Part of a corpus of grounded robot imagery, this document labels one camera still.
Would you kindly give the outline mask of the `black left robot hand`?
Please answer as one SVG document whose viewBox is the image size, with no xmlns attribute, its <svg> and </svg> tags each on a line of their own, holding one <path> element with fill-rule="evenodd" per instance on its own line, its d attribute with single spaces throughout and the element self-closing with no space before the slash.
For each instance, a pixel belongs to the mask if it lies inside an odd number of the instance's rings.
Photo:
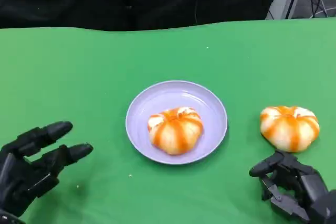
<svg viewBox="0 0 336 224">
<path fill-rule="evenodd" d="M 1 223 L 21 223 L 28 206 L 59 184 L 58 175 L 88 156 L 93 146 L 61 145 L 35 161 L 28 158 L 52 145 L 72 130 L 69 121 L 33 128 L 1 148 Z"/>
</svg>

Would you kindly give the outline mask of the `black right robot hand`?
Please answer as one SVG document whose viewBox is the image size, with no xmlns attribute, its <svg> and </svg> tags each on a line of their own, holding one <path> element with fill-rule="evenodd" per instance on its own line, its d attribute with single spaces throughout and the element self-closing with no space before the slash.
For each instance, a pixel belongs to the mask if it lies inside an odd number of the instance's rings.
<svg viewBox="0 0 336 224">
<path fill-rule="evenodd" d="M 328 190 L 320 173 L 291 153 L 276 150 L 249 175 L 259 178 L 261 198 L 273 211 L 303 223 L 335 223 L 335 190 Z"/>
</svg>

